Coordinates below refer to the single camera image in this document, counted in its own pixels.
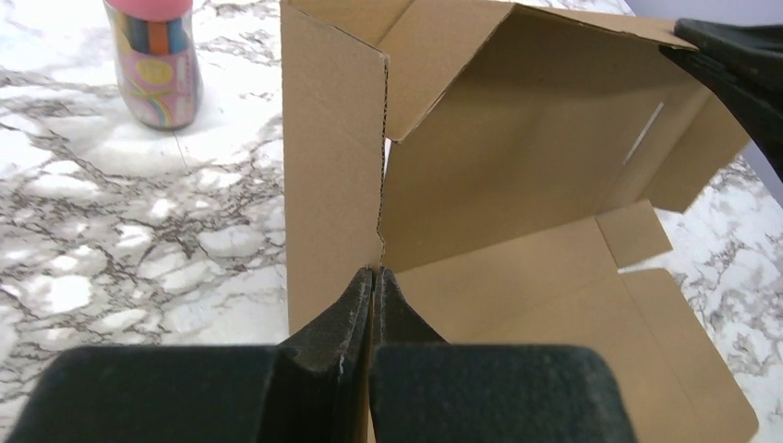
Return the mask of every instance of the marble countertop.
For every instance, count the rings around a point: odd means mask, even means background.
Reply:
[[[279,8],[196,3],[203,111],[165,135],[118,96],[100,2],[0,1],[0,438],[68,347],[287,336]],[[783,210],[738,159],[660,217],[675,251],[641,266],[676,277],[775,441]]]

